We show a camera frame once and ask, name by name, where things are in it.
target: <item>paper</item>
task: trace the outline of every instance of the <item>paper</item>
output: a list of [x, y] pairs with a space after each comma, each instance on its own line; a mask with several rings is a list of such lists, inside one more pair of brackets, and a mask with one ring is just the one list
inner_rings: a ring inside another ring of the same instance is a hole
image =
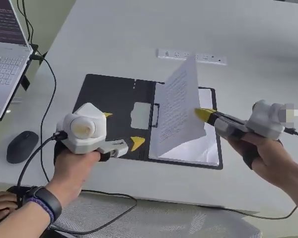
[[164, 85], [160, 86], [158, 133], [159, 157], [171, 149], [205, 136], [204, 123], [194, 113], [200, 106], [195, 57], [189, 57]]
[[[213, 98], [210, 89], [199, 89], [199, 97], [201, 108], [213, 108]], [[204, 129], [206, 131], [206, 136], [185, 142], [157, 157], [155, 155], [157, 143], [154, 143], [154, 138], [156, 138], [158, 130], [157, 128], [153, 128], [151, 131], [149, 158], [162, 161], [202, 164], [217, 167], [220, 164], [221, 153], [218, 149], [215, 128], [209, 124], [205, 124]]]

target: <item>laptop keyboard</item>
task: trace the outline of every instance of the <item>laptop keyboard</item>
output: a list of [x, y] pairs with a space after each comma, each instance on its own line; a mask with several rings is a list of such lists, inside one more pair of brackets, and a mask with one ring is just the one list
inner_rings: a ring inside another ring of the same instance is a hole
[[0, 84], [10, 85], [23, 58], [0, 57]]

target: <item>human hand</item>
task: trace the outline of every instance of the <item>human hand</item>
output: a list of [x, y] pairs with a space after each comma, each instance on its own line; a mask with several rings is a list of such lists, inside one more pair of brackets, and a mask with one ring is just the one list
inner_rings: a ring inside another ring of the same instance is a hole
[[0, 220], [16, 208], [16, 195], [10, 192], [0, 192]]
[[83, 183], [99, 160], [98, 152], [76, 155], [66, 150], [57, 157], [54, 176], [46, 188], [57, 197], [63, 208], [79, 196]]
[[256, 145], [260, 157], [253, 161], [253, 171], [281, 189], [287, 186], [292, 169], [297, 164], [281, 143], [253, 133], [246, 134], [242, 140], [229, 138], [228, 142], [240, 155], [243, 155], [250, 144]]

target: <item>power strip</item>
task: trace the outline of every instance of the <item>power strip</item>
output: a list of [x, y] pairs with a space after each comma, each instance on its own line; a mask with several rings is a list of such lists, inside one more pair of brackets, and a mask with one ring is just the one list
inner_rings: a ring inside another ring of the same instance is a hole
[[[157, 49], [157, 57], [172, 59], [172, 60], [186, 60], [191, 53], [189, 51], [177, 51], [168, 49]], [[198, 63], [213, 63], [219, 65], [227, 65], [226, 57], [215, 56], [210, 54], [196, 53], [195, 59]]]

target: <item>desk surface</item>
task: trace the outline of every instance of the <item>desk surface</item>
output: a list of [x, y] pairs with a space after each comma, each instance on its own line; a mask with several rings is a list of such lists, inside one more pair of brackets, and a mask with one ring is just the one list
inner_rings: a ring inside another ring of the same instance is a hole
[[[170, 6], [185, 17], [179, 17]], [[156, 58], [156, 48], [227, 56], [228, 66], [198, 64], [199, 85], [216, 89], [218, 109], [225, 113], [245, 119], [260, 99], [292, 102], [298, 107], [296, 4], [266, 0], [77, 0], [47, 55], [58, 87], [44, 123], [44, 138], [72, 111], [88, 73], [164, 81], [181, 62]], [[52, 75], [42, 64], [0, 143], [0, 182], [16, 183], [24, 164], [6, 162], [7, 145], [24, 130], [39, 134], [53, 87]], [[285, 135], [282, 141], [298, 161], [298, 139]], [[43, 150], [50, 177], [53, 147], [50, 143]], [[249, 170], [223, 140], [222, 149], [221, 171], [110, 159], [93, 168], [85, 187], [244, 210], [292, 209], [293, 202]], [[30, 164], [23, 184], [45, 184], [39, 156]]]

